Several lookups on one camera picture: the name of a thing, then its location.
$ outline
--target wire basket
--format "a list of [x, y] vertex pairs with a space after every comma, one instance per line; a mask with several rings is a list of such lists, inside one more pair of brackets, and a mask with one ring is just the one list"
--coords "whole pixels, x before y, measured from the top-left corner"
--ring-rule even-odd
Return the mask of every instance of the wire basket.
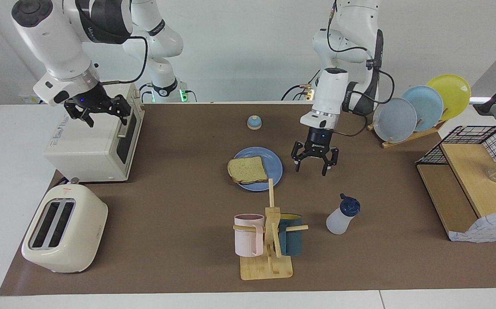
[[456, 127], [442, 141], [425, 154], [417, 164], [448, 164], [442, 152], [442, 143], [482, 144], [496, 162], [496, 127], [463, 126]]

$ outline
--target white countertop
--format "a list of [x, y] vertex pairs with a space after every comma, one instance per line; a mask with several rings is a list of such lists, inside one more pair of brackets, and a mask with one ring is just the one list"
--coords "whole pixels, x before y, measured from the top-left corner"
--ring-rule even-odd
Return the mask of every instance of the white countertop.
[[[63, 113], [47, 105], [0, 105], [0, 285], [53, 176], [42, 153]], [[496, 121], [468, 107], [439, 133], [458, 125]], [[496, 289], [0, 297], [0, 308], [252, 308], [256, 303], [291, 309], [496, 308]]]

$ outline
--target bread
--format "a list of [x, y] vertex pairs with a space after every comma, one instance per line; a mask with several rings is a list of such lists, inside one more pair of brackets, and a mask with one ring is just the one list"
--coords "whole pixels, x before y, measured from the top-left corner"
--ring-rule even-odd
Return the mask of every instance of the bread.
[[232, 159], [228, 161], [227, 170], [232, 181], [236, 183], [247, 185], [267, 181], [267, 173], [260, 156]]

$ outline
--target brown table mat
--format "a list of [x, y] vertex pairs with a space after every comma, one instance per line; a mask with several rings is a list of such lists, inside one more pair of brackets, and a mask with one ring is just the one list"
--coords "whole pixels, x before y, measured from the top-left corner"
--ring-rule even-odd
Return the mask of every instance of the brown table mat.
[[[305, 141], [299, 117], [309, 108], [147, 106], [130, 179], [88, 185], [109, 207], [93, 264], [57, 274], [18, 251], [0, 295], [496, 288], [496, 242], [449, 241], [415, 168], [437, 134], [388, 149], [369, 131], [335, 135], [338, 166], [322, 177], [322, 161], [308, 158], [296, 173], [289, 154], [296, 140]], [[262, 129], [246, 127], [252, 114]], [[338, 129], [361, 125], [342, 114]], [[269, 197], [234, 184], [226, 164], [251, 146], [281, 158], [276, 205], [310, 226], [289, 279], [240, 280], [233, 216], [264, 213]], [[344, 235], [334, 235], [325, 221], [340, 193], [362, 209]]]

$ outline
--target white bottle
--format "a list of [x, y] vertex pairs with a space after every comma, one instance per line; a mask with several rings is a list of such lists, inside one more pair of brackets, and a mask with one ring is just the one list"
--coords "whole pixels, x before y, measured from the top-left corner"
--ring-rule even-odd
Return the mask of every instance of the white bottle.
[[355, 198], [345, 196], [343, 193], [340, 197], [343, 200], [340, 207], [336, 208], [326, 219], [326, 227], [336, 235], [345, 233], [350, 221], [360, 211], [360, 203]]

